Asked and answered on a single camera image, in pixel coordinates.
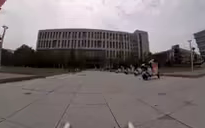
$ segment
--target cloud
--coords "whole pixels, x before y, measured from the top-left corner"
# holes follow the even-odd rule
[[[205,29],[205,0],[7,0],[1,26],[9,26],[4,47],[35,48],[39,29],[101,28],[149,32],[153,52],[174,44],[188,48]]]

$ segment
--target lamp post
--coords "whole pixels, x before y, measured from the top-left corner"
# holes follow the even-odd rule
[[[4,37],[5,37],[5,34],[6,34],[6,30],[7,30],[9,27],[3,25],[2,28],[3,28],[4,30],[3,30],[3,34],[2,34],[2,40],[1,40],[1,43],[0,43],[0,68],[1,68],[1,61],[2,61],[2,45],[3,45]]]
[[[188,42],[189,42],[190,51],[191,51],[191,71],[193,72],[194,71],[194,64],[193,64],[193,49],[192,49],[192,45],[191,45],[192,40],[188,40]]]

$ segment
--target grass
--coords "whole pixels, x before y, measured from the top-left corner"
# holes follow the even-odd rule
[[[1,67],[1,73],[15,73],[26,75],[50,76],[67,73],[64,69],[55,68],[30,68],[30,67]]]

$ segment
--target person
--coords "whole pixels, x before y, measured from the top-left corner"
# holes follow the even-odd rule
[[[149,61],[149,65],[151,66],[153,74],[157,75],[157,77],[160,78],[158,62],[152,59]]]

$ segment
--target pavement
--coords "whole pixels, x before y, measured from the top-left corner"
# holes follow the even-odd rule
[[[14,73],[0,73],[0,84],[7,83],[7,82],[30,80],[30,79],[41,78],[41,77],[44,76],[14,74]]]
[[[205,128],[205,77],[84,71],[0,84],[0,128]]]
[[[162,76],[172,76],[172,77],[187,77],[187,78],[199,78],[205,76],[205,68],[196,69],[193,72],[191,71],[173,71],[168,73],[161,73]]]

